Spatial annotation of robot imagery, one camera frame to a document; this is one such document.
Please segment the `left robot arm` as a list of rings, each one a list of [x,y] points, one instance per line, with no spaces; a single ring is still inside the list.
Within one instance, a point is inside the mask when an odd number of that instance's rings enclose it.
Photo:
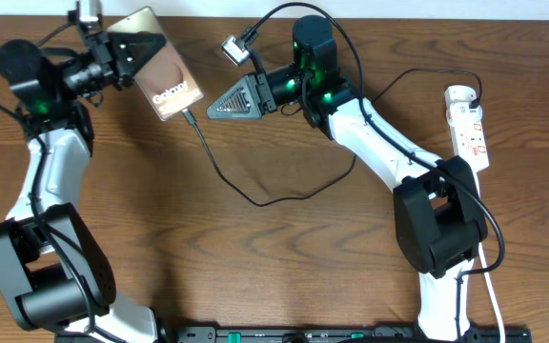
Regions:
[[[0,75],[30,153],[22,190],[0,223],[0,292],[23,330],[61,341],[165,342],[151,308],[116,291],[112,267],[77,206],[94,132],[89,106],[123,89],[165,46],[160,33],[80,31],[84,52],[45,42],[0,47]]]

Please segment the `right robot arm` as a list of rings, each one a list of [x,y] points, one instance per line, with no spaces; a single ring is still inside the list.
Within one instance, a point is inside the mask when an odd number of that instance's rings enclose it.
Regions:
[[[362,91],[340,72],[336,24],[308,15],[293,26],[293,61],[263,68],[248,27],[221,45],[244,75],[207,109],[212,120],[259,119],[297,103],[313,128],[360,158],[393,194],[396,241],[419,274],[417,327],[428,339],[461,342],[471,325],[465,278],[487,236],[470,165],[460,156],[442,160],[387,123]]]

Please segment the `Galaxy smartphone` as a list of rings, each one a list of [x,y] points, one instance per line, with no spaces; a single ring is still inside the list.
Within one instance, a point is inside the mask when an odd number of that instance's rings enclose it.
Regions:
[[[161,33],[166,44],[134,77],[162,121],[172,119],[204,97],[190,69],[150,7],[140,9],[108,27],[109,32]]]

